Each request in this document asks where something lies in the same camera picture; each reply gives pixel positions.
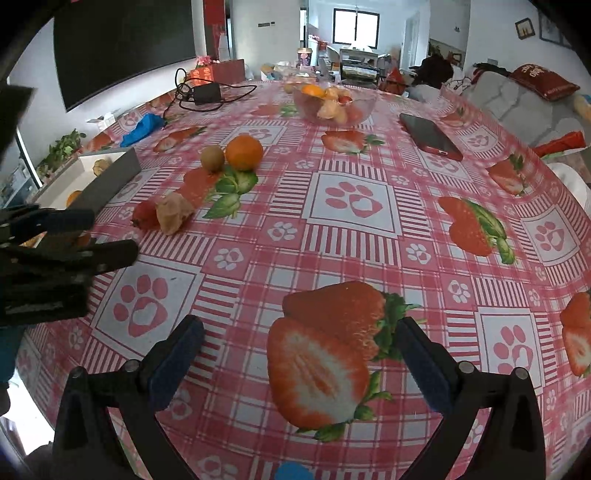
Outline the orange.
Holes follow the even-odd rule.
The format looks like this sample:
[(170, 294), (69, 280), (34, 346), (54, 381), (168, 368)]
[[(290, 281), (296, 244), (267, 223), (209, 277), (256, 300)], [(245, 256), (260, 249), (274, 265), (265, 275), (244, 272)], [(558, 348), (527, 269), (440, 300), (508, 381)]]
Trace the orange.
[(226, 162), (236, 171), (253, 171), (262, 162), (264, 150), (259, 140), (243, 134), (226, 145), (224, 154)]
[(81, 190), (73, 191), (66, 199), (66, 207), (69, 207), (70, 205), (72, 205), (73, 202), (81, 195), (81, 193), (82, 193)]

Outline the red tomato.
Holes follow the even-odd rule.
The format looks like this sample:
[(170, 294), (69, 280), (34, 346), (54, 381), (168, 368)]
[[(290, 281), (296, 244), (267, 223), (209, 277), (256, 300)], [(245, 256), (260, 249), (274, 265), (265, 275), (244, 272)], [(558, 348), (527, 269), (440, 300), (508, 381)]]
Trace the red tomato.
[(135, 228), (142, 231), (158, 228), (156, 203), (153, 200), (144, 200), (137, 204), (132, 213), (131, 223)]

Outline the tan walnut front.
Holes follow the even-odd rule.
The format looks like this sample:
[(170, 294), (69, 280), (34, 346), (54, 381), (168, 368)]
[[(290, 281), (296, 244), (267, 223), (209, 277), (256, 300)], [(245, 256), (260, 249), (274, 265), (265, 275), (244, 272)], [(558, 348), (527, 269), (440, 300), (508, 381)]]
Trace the tan walnut front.
[(108, 169), (112, 165), (112, 160), (108, 158), (100, 158), (96, 160), (92, 166), (93, 174), (98, 177), (100, 176), (106, 169)]

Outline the tan walnut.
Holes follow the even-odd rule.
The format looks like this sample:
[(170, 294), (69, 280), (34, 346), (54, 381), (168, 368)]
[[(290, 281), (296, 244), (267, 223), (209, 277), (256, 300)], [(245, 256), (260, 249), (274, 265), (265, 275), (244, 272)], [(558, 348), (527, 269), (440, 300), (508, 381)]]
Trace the tan walnut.
[(156, 217), (164, 235), (176, 233), (193, 213), (190, 201), (177, 192), (169, 193), (156, 205)]
[(112, 165), (112, 160), (108, 158), (100, 158), (96, 160), (92, 166), (93, 174), (98, 177), (100, 176), (106, 169), (108, 169)]

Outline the brown kiwi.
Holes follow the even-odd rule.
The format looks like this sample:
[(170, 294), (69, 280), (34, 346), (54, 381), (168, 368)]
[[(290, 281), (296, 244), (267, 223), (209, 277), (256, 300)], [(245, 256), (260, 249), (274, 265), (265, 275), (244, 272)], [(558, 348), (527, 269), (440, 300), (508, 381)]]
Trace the brown kiwi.
[(225, 163), (224, 151), (217, 145), (204, 147), (200, 153), (199, 159), (201, 167), (209, 173), (220, 171)]

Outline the white shallow box tray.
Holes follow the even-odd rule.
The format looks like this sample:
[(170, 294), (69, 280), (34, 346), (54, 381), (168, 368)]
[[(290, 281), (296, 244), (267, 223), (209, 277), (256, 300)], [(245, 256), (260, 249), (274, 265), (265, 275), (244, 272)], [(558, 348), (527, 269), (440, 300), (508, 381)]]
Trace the white shallow box tray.
[[(92, 166), (100, 158), (111, 159), (112, 165), (96, 177)], [(133, 147), (81, 154), (55, 174), (31, 202), (42, 208), (63, 210), (68, 208), (68, 196), (75, 190), (81, 190), (81, 195), (69, 207), (91, 209), (95, 218), (98, 218), (108, 204), (130, 200), (150, 176), (147, 170), (140, 167)]]

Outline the blue crumpled glove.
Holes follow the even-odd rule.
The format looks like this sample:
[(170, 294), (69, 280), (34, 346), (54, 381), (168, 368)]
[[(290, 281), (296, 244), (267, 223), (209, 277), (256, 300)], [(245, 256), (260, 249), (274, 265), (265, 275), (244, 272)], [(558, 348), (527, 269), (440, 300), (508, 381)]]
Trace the blue crumpled glove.
[(121, 148), (130, 147), (144, 138), (150, 136), (155, 131), (161, 129), (165, 125), (164, 119), (153, 113), (144, 115), (137, 123), (135, 128), (122, 137), (120, 143)]

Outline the black power adapter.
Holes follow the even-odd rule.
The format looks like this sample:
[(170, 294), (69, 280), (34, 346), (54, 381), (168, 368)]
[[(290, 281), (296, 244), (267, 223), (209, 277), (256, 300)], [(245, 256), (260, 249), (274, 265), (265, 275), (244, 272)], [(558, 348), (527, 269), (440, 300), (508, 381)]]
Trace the black power adapter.
[(208, 82), (191, 88), (195, 105), (219, 104), (222, 101), (221, 88), (216, 82)]

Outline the red gift boxes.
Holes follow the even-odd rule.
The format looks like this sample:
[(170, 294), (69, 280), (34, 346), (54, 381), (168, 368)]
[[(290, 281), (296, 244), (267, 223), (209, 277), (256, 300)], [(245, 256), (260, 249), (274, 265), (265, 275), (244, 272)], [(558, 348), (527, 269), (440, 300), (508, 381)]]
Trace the red gift boxes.
[(211, 83), (214, 80), (214, 66), (216, 61), (211, 56), (197, 57), (195, 68), (187, 73), (186, 80), (190, 86), (200, 86)]

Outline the red checkered strawberry tablecloth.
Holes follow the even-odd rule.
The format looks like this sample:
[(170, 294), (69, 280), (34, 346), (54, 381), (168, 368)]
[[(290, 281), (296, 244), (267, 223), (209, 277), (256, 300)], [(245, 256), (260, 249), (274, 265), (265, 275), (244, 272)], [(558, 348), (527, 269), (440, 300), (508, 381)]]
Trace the red checkered strawberry tablecloth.
[[(137, 262), (98, 277), (88, 313), (26, 333), (17, 370), (49, 422), (69, 371), (144, 356), (187, 314), (204, 347), (160, 419), (204, 479), (263, 479), (298, 461), (322, 479), (397, 479), (435, 432), (394, 348), (414, 317), (457, 361), (530, 375), (546, 477), (590, 438), (590, 219), (527, 146), (463, 98), (379, 94), (353, 127), (308, 123), (277, 83), (212, 112), (164, 94), (93, 142), (118, 143), (146, 114), (151, 176), (108, 204), (92, 236), (132, 239)], [(461, 162), (420, 150), (400, 123), (436, 123)], [(263, 145), (253, 171), (201, 167), (204, 147)], [(173, 235), (131, 223), (144, 200), (192, 204)]]

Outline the clear glass fruit bowl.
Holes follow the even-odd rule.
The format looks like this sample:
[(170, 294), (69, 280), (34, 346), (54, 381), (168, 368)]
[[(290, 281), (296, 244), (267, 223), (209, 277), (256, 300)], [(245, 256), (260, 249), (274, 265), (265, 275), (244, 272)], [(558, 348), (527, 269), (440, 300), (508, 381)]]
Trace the clear glass fruit bowl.
[(305, 120), (327, 127), (352, 127), (370, 117), (378, 100), (375, 90), (330, 83), (301, 84), (294, 105)]

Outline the dark red phone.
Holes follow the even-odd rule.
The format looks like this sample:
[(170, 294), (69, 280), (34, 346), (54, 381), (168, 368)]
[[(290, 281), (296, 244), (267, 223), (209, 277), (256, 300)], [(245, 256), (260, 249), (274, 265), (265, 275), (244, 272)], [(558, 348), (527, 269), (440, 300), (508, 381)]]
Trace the dark red phone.
[(400, 123), (420, 150), (458, 162), (463, 160), (462, 152), (433, 121), (402, 113)]

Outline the grey sofa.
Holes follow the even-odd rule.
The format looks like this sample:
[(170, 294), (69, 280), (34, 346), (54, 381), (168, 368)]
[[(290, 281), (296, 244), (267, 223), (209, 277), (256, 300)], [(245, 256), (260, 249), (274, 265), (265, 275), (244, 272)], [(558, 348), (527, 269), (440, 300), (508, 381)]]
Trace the grey sofa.
[(509, 77), (487, 71), (461, 96), (530, 147), (571, 132), (581, 132), (589, 144), (590, 121), (575, 109), (578, 94), (550, 102)]

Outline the red embroidered cushion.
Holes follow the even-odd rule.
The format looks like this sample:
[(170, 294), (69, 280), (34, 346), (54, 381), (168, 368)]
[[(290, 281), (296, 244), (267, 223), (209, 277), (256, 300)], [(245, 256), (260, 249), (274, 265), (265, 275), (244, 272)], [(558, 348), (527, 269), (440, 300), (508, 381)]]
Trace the red embroidered cushion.
[(564, 99), (580, 89), (554, 71), (532, 63), (518, 67), (510, 78), (549, 102)]

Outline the person in black seated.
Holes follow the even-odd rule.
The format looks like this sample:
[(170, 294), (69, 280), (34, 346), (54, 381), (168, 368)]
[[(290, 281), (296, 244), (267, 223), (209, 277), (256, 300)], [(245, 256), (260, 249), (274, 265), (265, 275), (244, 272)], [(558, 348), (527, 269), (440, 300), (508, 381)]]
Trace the person in black seated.
[(414, 66), (413, 86), (427, 85), (440, 89), (454, 77), (454, 66), (440, 54), (426, 57), (420, 66)]

